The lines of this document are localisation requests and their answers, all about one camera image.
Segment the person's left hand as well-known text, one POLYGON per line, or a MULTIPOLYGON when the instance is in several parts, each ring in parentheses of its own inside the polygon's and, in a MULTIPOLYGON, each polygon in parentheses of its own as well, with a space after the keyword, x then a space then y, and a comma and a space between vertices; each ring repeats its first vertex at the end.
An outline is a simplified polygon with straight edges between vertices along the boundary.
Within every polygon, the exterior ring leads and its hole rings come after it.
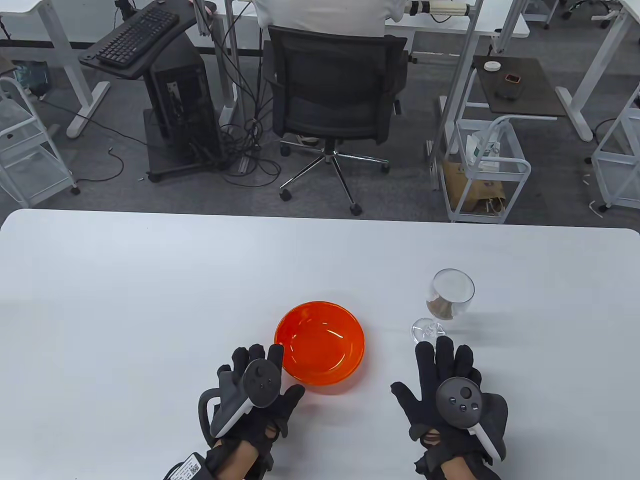
POLYGON ((199 423, 209 446, 217 441, 247 442, 267 457, 274 442, 288 436, 290 417, 306 393, 301 384, 282 390, 284 347, 260 343, 238 347, 231 364, 218 368, 218 387, 201 394, 199 423))

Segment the person's right hand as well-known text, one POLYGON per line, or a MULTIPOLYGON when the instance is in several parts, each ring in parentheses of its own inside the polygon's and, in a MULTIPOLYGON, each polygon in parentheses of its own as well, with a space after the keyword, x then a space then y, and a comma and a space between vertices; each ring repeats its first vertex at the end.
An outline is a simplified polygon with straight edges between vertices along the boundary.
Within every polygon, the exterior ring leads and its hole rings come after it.
POLYGON ((481 464, 506 458, 508 404, 502 395, 482 391, 482 375, 468 345, 454 348, 448 336, 419 342, 414 354, 420 398, 403 382, 391 393, 409 421, 409 436, 425 446, 422 468, 428 472, 456 457, 481 464))

